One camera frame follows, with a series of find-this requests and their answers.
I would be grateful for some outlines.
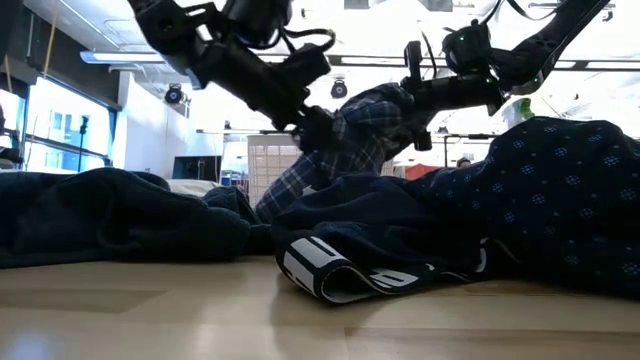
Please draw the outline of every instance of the green object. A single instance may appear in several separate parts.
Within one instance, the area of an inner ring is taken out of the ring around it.
[[[531,99],[524,98],[520,101],[520,106],[518,106],[518,112],[524,118],[524,120],[529,120],[532,117],[535,117],[536,114],[531,111]]]

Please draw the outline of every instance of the camera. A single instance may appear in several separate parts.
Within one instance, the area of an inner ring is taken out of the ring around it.
[[[169,105],[178,105],[184,100],[185,96],[182,92],[182,85],[180,84],[170,84],[169,90],[164,94],[164,101]]]
[[[347,96],[347,85],[343,79],[336,79],[331,87],[331,97],[334,99],[342,99]]]

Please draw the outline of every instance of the wooden table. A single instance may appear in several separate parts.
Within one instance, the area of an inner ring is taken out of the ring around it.
[[[640,359],[640,304],[490,282],[328,308],[269,258],[2,270],[0,359]]]

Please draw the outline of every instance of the patterned blue fabric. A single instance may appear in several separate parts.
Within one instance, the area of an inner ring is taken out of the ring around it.
[[[339,178],[272,235],[283,272],[334,303],[514,277],[640,299],[640,143],[606,121],[532,118],[466,168]]]
[[[271,222],[308,186],[319,190],[348,174],[380,175],[385,161],[409,146],[412,132],[424,129],[431,118],[414,111],[413,97],[397,83],[364,91],[330,115],[343,148],[302,155],[257,204],[262,221]]]

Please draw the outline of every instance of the blue plaid fabric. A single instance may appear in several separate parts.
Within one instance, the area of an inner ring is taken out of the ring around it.
[[[326,187],[343,175],[380,175],[384,163],[424,129],[432,115],[417,112],[413,96],[397,83],[366,90],[330,113],[333,131],[343,145],[339,150],[318,150],[302,155],[265,192],[256,206],[260,219],[271,219],[302,196],[307,187]]]

